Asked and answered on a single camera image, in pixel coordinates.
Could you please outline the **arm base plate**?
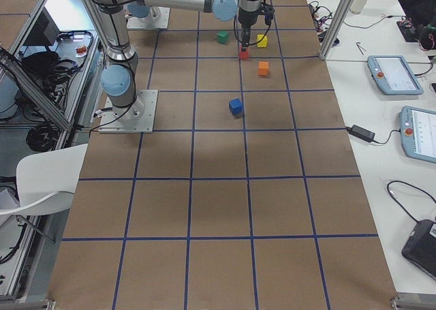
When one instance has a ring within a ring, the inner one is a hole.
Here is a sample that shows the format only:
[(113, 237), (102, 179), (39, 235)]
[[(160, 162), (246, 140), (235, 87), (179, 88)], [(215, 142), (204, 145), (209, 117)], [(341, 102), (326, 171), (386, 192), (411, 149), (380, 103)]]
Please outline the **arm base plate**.
[(105, 107), (112, 110), (103, 113), (98, 131), (105, 134), (152, 133), (157, 98), (158, 90), (140, 90), (136, 102), (124, 114), (125, 110), (113, 108), (107, 97)]
[(129, 30), (136, 31), (150, 31), (150, 30), (159, 30), (159, 29), (167, 29), (170, 9), (168, 7), (159, 7), (161, 11), (161, 18), (159, 20), (140, 20), (139, 18), (133, 17), (125, 8), (125, 16), (127, 19), (127, 28)]

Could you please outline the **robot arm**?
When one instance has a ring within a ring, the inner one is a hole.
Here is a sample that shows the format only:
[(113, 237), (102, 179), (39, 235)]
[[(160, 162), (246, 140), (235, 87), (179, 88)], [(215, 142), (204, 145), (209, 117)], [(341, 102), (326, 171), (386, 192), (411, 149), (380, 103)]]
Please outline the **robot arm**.
[(159, 7), (129, 3), (127, 10), (133, 17), (139, 18), (140, 20), (159, 20), (161, 18)]
[(130, 43), (124, 7), (137, 5), (149, 10), (153, 6), (212, 13), (221, 21), (238, 18), (243, 29), (242, 47), (248, 49), (251, 28), (266, 6), (262, 0), (92, 0), (101, 19), (100, 33), (107, 39), (109, 66), (100, 82), (112, 103), (115, 119), (137, 123), (146, 109), (136, 88), (138, 54)]

